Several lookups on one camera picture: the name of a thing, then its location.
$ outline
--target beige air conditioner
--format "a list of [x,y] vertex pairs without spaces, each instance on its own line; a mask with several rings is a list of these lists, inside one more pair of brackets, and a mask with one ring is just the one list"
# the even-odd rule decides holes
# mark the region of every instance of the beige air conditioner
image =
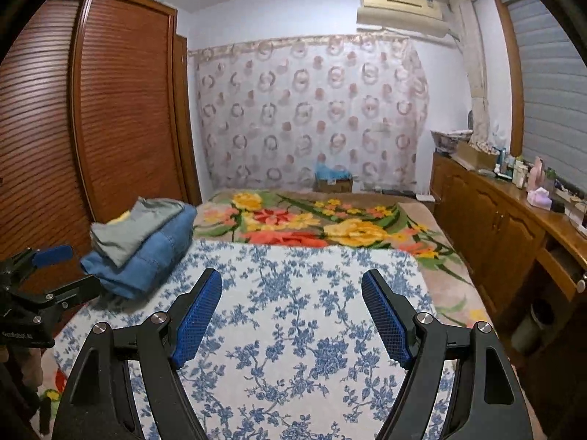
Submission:
[[361,0],[357,23],[408,30],[443,38],[448,23],[434,0]]

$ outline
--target pink bottle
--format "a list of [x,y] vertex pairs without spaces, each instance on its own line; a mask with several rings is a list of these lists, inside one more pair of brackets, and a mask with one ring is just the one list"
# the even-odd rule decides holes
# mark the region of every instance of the pink bottle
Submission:
[[542,170],[542,159],[536,157],[534,161],[534,167],[530,170],[528,175],[528,185],[526,186],[527,192],[533,192],[538,189],[544,182],[544,170]]

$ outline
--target wooden window frame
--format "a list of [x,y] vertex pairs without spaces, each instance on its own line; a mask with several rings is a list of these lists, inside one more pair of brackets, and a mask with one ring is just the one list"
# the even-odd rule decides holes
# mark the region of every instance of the wooden window frame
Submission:
[[507,5],[495,0],[500,15],[501,26],[506,37],[508,59],[510,61],[510,80],[512,86],[512,133],[510,154],[517,157],[522,154],[524,141],[524,82],[522,80],[522,64],[519,57],[518,41],[515,37],[514,23]]

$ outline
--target folded gray shirt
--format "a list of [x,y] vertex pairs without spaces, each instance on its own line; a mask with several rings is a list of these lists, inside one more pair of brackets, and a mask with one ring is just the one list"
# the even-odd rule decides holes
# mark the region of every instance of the folded gray shirt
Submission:
[[92,247],[121,268],[152,233],[180,213],[183,207],[183,202],[169,198],[139,197],[125,220],[113,224],[92,223]]

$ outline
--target trash can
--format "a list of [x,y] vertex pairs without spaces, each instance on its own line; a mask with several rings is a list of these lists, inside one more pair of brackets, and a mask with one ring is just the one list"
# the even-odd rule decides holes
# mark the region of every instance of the trash can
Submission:
[[512,334],[512,347],[520,354],[532,354],[540,346],[540,334],[554,323],[554,312],[544,299],[536,299],[530,312]]

